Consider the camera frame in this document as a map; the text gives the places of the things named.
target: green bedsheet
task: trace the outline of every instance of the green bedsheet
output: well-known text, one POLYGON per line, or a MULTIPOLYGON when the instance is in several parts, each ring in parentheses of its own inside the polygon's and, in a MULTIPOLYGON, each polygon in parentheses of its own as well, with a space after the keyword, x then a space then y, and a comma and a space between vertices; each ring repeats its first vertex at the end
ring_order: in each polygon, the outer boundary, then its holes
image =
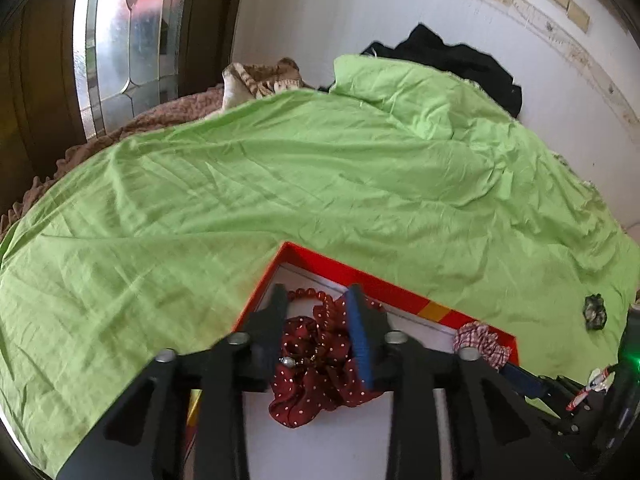
POLYGON ((159 349, 228 332, 284 240, 515 334, 534 373, 615 361, 640 249, 596 190, 455 76, 335 72, 95 155, 0 244, 0 404, 47 473, 159 349))

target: bed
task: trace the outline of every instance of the bed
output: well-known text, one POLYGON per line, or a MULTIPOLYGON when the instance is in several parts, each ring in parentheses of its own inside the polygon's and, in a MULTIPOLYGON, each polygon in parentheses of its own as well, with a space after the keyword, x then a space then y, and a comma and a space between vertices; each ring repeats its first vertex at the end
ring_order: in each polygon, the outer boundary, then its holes
POLYGON ((158 349, 231 329, 284 240, 513 333, 535 374, 616 361, 640 248, 597 190, 472 83, 363 56, 335 75, 130 136, 7 231, 0 406, 51 477, 158 349))

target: red polka dot scrunchie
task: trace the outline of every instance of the red polka dot scrunchie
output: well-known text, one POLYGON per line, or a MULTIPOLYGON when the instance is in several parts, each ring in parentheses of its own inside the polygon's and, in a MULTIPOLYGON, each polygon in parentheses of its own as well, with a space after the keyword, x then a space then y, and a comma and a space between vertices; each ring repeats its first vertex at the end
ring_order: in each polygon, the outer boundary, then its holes
MULTIPOLYGON (((321 410, 338 406, 354 408, 375 399, 380 393, 365 389, 351 351, 344 297, 334 301, 324 292, 299 288, 289 292, 289 301, 315 298, 313 317, 287 319, 282 337, 281 357, 289 358, 276 367, 269 413, 288 428, 311 422, 321 410)), ((367 300, 371 308, 382 305, 367 300)))

